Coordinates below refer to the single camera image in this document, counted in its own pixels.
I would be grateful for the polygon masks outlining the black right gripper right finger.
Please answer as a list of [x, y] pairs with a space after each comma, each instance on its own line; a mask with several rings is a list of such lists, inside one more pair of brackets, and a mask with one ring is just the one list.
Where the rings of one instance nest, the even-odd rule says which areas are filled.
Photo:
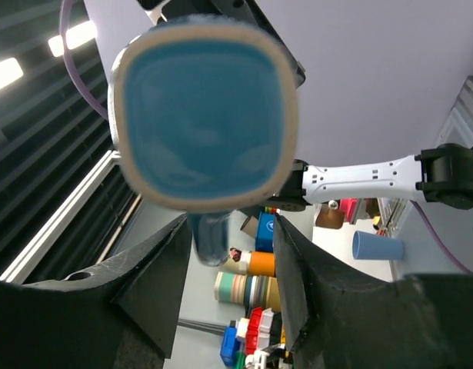
[[362, 273], [274, 220], [286, 347], [297, 368], [473, 368], [473, 275]]

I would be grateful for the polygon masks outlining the white mug blue handle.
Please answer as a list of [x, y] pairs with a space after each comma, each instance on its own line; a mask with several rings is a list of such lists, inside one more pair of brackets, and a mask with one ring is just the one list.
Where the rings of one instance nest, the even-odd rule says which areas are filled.
[[228, 258], [228, 216], [286, 182], [298, 139], [295, 73], [253, 25], [190, 16], [131, 40], [113, 62], [108, 121], [127, 182], [187, 215], [195, 253]]

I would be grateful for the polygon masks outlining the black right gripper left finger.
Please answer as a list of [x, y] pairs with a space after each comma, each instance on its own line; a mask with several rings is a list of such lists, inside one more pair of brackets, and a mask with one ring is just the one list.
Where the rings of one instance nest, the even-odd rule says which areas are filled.
[[0, 281], [0, 368], [160, 368], [172, 355], [192, 233], [179, 216], [66, 279]]

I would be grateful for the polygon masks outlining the orange tape roll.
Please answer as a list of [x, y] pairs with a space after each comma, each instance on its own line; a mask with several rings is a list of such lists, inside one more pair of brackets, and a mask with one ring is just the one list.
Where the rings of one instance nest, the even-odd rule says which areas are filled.
[[275, 276], [275, 256], [273, 253], [253, 251], [248, 263], [248, 273], [258, 276]]

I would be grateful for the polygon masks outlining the blue cylinder cup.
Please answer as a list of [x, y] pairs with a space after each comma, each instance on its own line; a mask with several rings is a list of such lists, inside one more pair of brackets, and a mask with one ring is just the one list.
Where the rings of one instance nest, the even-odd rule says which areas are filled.
[[355, 260], [398, 261], [404, 256], [402, 241], [376, 234], [356, 231], [352, 238]]

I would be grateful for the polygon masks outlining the coloured connector blocks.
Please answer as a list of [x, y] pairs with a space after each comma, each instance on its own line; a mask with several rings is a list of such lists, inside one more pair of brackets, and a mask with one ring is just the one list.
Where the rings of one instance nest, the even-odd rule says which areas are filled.
[[222, 330], [220, 358], [227, 368], [293, 368], [292, 354], [285, 348], [281, 314], [257, 307], [248, 317]]

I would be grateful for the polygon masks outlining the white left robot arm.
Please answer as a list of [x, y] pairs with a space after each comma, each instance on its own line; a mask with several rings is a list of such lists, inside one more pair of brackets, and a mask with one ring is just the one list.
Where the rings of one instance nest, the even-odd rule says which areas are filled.
[[[141, 1], [146, 11], [159, 9], [160, 24], [194, 15], [225, 16], [281, 37], [255, 1]], [[473, 208], [473, 145], [445, 143], [394, 161], [320, 167], [296, 160], [280, 190], [259, 201], [264, 207], [303, 211], [313, 204], [346, 198], [400, 198]]]

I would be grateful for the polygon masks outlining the striped tape roll stack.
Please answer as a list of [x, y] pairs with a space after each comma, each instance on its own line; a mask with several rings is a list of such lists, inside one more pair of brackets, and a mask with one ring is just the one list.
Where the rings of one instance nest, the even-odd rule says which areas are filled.
[[278, 281], [275, 277], [251, 276], [220, 271], [215, 279], [215, 299], [250, 308], [281, 310]]

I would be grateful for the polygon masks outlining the blue box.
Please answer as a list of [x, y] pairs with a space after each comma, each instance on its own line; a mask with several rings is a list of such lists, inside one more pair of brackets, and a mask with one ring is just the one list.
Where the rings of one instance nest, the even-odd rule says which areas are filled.
[[258, 252], [273, 252], [274, 215], [261, 212], [255, 235], [255, 250]]

